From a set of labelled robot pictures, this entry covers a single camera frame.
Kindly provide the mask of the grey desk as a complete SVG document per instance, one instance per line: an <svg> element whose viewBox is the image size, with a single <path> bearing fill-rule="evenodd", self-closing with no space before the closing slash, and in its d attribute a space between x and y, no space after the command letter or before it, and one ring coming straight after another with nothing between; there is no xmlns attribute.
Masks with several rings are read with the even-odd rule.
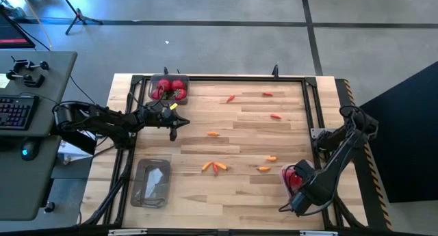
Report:
<svg viewBox="0 0 438 236"><path fill-rule="evenodd" d="M0 221L33 220L38 214L61 138L40 142L36 157L21 158L22 139L0 140Z"/></svg>
<svg viewBox="0 0 438 236"><path fill-rule="evenodd" d="M0 73L6 74L13 69L13 59L31 60L34 64L46 61L48 70L35 68L33 71L21 70L20 75L30 74L34 79L38 75L45 77L39 88L28 88L22 79L10 81L8 86L0 89L0 94L20 94L39 96L38 107L32 122L26 131L0 130L0 135L12 137L44 137L47 136L53 124L52 107L59 103L64 95L70 74L77 59L75 51L0 51Z"/></svg>

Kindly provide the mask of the translucent grey plastic bin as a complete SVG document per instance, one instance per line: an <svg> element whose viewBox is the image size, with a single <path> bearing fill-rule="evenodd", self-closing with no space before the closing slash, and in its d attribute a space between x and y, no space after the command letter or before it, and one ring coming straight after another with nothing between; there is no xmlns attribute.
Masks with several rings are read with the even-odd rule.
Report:
<svg viewBox="0 0 438 236"><path fill-rule="evenodd" d="M170 82L172 82L173 80L176 79L180 79L184 82L185 84L185 90L187 90L187 92L189 92L189 77L186 75L153 75L150 78L149 81L149 88L148 88L148 96L151 100L153 100L151 98L151 92L157 88L157 84L158 81L160 79L168 79ZM163 96L160 98L161 102L163 104L173 104L173 103L177 103L178 105L185 105L188 102L188 95L185 99L183 99L182 101L176 101L174 98L174 90L172 90L172 88L169 91L164 92Z"/></svg>
<svg viewBox="0 0 438 236"><path fill-rule="evenodd" d="M165 159L138 162L130 203L133 207L165 207L170 190L171 165Z"/></svg>

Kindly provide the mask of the black computer mouse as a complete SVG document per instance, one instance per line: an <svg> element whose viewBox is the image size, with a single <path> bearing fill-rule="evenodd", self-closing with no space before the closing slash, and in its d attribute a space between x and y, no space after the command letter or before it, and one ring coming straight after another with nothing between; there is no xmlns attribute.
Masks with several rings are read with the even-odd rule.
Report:
<svg viewBox="0 0 438 236"><path fill-rule="evenodd" d="M21 144L21 158L25 161L31 161L38 155L40 142L38 140L25 140Z"/></svg>

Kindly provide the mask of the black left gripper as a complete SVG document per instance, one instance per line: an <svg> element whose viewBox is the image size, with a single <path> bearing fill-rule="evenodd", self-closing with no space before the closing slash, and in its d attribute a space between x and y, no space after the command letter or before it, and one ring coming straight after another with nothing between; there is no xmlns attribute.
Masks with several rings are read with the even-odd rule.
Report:
<svg viewBox="0 0 438 236"><path fill-rule="evenodd" d="M187 118L180 116L175 110L162 105L147 106L145 113L145 125L147 127L170 128L170 141L177 138L177 129L189 124Z"/></svg>

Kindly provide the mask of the black platform with hazard stripes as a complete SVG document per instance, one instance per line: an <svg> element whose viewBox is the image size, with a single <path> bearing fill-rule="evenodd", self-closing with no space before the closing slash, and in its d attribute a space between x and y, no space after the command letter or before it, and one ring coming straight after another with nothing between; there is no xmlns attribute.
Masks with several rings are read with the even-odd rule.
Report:
<svg viewBox="0 0 438 236"><path fill-rule="evenodd" d="M370 145L365 143L356 151L339 182L339 195L358 221L372 229L393 229L385 191Z"/></svg>

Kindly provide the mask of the red bell pepper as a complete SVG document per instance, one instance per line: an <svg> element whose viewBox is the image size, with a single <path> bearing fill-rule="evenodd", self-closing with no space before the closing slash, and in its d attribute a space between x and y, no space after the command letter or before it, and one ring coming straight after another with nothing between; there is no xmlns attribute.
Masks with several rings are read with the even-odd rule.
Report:
<svg viewBox="0 0 438 236"><path fill-rule="evenodd" d="M291 195L295 194L302 186L302 177L298 175L294 167L286 168L282 173L287 191Z"/></svg>

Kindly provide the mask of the white paper sheet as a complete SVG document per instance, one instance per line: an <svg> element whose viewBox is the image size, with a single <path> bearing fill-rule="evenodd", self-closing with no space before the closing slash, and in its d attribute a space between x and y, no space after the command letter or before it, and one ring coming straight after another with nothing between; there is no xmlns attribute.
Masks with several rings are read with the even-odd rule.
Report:
<svg viewBox="0 0 438 236"><path fill-rule="evenodd" d="M92 154L87 153L86 151L81 150L80 148L62 140L57 151L57 157L60 158L62 161L70 163L80 159L92 157Z"/></svg>

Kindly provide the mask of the black tripod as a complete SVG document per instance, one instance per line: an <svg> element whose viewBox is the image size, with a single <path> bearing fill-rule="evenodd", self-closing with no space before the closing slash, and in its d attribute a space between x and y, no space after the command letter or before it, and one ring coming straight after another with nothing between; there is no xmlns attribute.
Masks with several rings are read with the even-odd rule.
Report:
<svg viewBox="0 0 438 236"><path fill-rule="evenodd" d="M73 11L73 13L75 15L73 21L68 26L68 29L65 31L65 35L66 36L69 35L71 29L77 23L82 23L82 25L87 25L88 22L93 22L93 23L96 23L97 25L103 25L103 21L101 21L101 20L97 20L97 19L94 19L94 18L90 18L90 17L84 16L82 14L82 11L79 8L74 8L69 0L65 0L65 2L67 3L69 8Z"/></svg>

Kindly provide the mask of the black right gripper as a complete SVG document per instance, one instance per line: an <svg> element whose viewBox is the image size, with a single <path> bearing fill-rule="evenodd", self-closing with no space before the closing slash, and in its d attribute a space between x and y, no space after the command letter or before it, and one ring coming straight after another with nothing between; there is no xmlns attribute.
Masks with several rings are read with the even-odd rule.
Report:
<svg viewBox="0 0 438 236"><path fill-rule="evenodd" d="M305 159L296 164L296 171L303 180L299 191L311 204L325 204L331 199L331 178L326 172L314 170Z"/></svg>

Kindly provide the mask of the black aluminium table frame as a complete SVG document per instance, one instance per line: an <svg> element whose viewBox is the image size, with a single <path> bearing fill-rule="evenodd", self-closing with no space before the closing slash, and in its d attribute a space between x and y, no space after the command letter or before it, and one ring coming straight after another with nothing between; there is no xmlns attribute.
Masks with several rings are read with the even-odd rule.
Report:
<svg viewBox="0 0 438 236"><path fill-rule="evenodd" d="M271 92L274 96L262 96ZM235 98L226 103L231 95ZM297 217L280 212L287 202L283 165L313 160L312 127L343 125L332 77L192 75L188 103L177 108L190 124L170 141L167 129L145 128L133 160L171 165L168 202L161 209L126 204L126 228L322 229L341 222L338 210ZM282 119L271 118L278 114ZM213 131L220 136L208 136ZM277 157L268 161L266 157ZM211 165L201 171L205 163ZM213 163L223 163L215 175ZM267 166L267 172L258 167Z"/></svg>

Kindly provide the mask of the dark blue floor mat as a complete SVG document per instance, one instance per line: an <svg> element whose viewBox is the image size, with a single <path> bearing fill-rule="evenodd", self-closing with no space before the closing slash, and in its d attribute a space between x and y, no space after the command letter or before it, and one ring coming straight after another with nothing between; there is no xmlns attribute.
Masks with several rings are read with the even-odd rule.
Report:
<svg viewBox="0 0 438 236"><path fill-rule="evenodd" d="M361 106L390 203L438 200L438 61Z"/></svg>

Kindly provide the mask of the black desk clamp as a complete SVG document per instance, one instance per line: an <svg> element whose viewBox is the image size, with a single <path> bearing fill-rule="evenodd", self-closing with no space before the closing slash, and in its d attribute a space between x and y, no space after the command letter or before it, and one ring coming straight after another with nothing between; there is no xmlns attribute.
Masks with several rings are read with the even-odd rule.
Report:
<svg viewBox="0 0 438 236"><path fill-rule="evenodd" d="M39 64L34 64L31 60L21 59L16 60L14 58L13 62L13 71L18 73L20 69L24 68L25 70L34 70L35 68L41 68L43 70L49 69L49 64L46 61L41 61Z"/></svg>
<svg viewBox="0 0 438 236"><path fill-rule="evenodd" d="M22 79L23 84L28 88L39 88L45 81L45 77L43 75L39 75L36 79L34 79L31 75L18 75L13 70L10 70L6 74L6 78L9 80Z"/></svg>

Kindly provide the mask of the black computer monitor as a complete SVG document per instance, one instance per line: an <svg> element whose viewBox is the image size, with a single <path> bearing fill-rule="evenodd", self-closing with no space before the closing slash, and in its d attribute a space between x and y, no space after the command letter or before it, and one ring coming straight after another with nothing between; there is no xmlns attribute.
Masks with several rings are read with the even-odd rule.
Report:
<svg viewBox="0 0 438 236"><path fill-rule="evenodd" d="M6 14L0 12L0 49L34 48L35 44Z"/></svg>

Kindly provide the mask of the black desk crossbar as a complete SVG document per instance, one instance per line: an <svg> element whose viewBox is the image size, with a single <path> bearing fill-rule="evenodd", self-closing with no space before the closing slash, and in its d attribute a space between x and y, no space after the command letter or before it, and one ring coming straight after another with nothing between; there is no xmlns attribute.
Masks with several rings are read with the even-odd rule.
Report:
<svg viewBox="0 0 438 236"><path fill-rule="evenodd" d="M65 132L52 128L51 135L58 135L62 142L58 153L65 155L93 155L96 147L95 137L79 131Z"/></svg>

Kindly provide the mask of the black keyboard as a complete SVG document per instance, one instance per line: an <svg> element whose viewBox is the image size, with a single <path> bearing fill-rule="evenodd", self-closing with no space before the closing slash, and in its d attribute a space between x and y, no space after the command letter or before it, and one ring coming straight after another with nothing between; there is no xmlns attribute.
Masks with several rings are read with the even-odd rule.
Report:
<svg viewBox="0 0 438 236"><path fill-rule="evenodd" d="M0 130L28 130L39 99L38 96L0 94Z"/></svg>

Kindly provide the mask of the clear plastic bin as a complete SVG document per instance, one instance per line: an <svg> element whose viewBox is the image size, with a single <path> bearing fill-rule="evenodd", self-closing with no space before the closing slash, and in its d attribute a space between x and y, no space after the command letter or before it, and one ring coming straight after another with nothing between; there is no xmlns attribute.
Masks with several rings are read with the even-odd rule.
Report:
<svg viewBox="0 0 438 236"><path fill-rule="evenodd" d="M283 189L285 192L285 196L287 197L287 202L289 202L291 200L291 198L293 198L298 192L301 192L301 189L302 189L302 186L301 186L300 189L293 195L291 195L287 191L286 186L285 186L284 181L283 181L282 171L284 169L290 168L290 167L294 167L295 170L297 171L298 175L302 177L302 186L308 184L308 182L311 180L311 175L315 172L315 168L314 168L313 163L307 159L302 159L297 163L288 163L288 164L285 164L281 167L279 177L280 177L281 185L283 186Z"/></svg>

